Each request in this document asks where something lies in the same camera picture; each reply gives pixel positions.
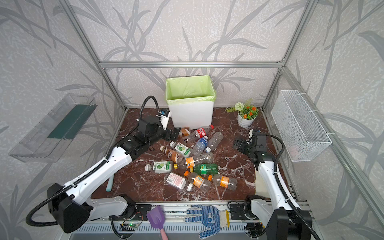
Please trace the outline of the clear unlabelled plastic bottle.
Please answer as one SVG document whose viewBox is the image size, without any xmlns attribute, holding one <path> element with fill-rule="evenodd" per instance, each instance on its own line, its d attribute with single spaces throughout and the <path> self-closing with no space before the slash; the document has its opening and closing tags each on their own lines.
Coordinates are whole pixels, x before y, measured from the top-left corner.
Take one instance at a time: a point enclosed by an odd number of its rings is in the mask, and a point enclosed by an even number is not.
<svg viewBox="0 0 384 240">
<path fill-rule="evenodd" d="M 220 142 L 223 140 L 224 135 L 221 132 L 217 132 L 213 135 L 213 137 L 208 141 L 207 147 L 205 149 L 206 153 L 209 153 L 215 150 Z"/>
</svg>

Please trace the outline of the pink label square bottle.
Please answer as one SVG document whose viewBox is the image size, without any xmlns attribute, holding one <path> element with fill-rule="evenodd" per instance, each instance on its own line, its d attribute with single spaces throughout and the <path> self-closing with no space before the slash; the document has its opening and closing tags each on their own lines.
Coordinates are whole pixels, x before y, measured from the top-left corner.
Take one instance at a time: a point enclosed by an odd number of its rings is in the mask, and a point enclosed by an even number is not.
<svg viewBox="0 0 384 240">
<path fill-rule="evenodd" d="M 165 183 L 166 185 L 170 185 L 179 190 L 187 189 L 188 192 L 191 192 L 193 188 L 192 183 L 190 183 L 186 178 L 175 173 L 168 173 L 165 176 Z"/>
</svg>

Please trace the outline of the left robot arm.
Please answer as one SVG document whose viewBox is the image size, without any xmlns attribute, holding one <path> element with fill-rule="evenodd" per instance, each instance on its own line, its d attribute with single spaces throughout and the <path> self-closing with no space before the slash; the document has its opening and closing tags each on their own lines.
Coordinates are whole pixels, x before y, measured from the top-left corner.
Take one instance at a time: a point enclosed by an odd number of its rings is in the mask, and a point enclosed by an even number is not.
<svg viewBox="0 0 384 240">
<path fill-rule="evenodd" d="M 143 118 L 139 114 L 134 129 L 117 141 L 98 163 L 64 185 L 53 184 L 47 199 L 26 216 L 32 227 L 59 225 L 65 233 L 72 233 L 85 223 L 106 216 L 132 212 L 135 203 L 127 196 L 101 200 L 92 199 L 94 191 L 120 169 L 132 163 L 159 140 L 175 140 L 180 128 L 168 128 L 172 112 L 157 109 L 155 116 Z"/>
</svg>

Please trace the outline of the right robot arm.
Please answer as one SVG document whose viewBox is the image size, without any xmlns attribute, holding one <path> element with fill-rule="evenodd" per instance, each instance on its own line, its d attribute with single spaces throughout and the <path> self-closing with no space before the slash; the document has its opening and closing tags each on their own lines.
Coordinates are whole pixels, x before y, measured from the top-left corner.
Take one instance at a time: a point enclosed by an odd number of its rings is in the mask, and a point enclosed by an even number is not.
<svg viewBox="0 0 384 240">
<path fill-rule="evenodd" d="M 286 149 L 284 142 L 274 135 L 250 130 L 248 139 L 234 140 L 233 148 L 249 158 L 267 187 L 271 205 L 260 196 L 245 200 L 246 213 L 266 227 L 267 239 L 318 240 L 311 214 L 301 209 L 280 173 L 279 160 Z"/>
</svg>

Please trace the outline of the blue label Pocari bottle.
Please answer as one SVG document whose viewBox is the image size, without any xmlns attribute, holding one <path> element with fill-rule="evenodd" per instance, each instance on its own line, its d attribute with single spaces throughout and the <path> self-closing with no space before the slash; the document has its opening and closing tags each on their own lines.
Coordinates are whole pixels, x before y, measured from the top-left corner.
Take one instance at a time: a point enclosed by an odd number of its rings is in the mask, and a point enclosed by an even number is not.
<svg viewBox="0 0 384 240">
<path fill-rule="evenodd" d="M 208 137 L 204 136 L 198 140 L 198 142 L 192 148 L 193 156 L 200 156 L 208 145 Z"/>
</svg>

